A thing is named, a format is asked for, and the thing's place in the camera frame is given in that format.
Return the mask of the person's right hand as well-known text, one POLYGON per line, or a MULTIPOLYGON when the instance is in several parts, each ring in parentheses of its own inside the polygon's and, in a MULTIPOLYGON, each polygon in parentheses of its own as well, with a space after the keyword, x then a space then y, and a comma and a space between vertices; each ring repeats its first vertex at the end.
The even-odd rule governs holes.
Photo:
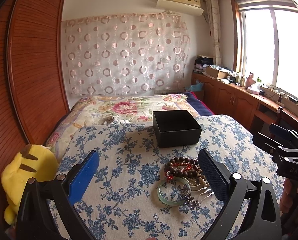
POLYGON ((282 213, 288 213, 289 209, 292 207, 294 197, 291 195, 291 192, 294 189, 295 187, 292 185, 291 180, 288 178, 285 178, 285 181, 283 184, 283 193, 280 199, 280 211, 282 213))

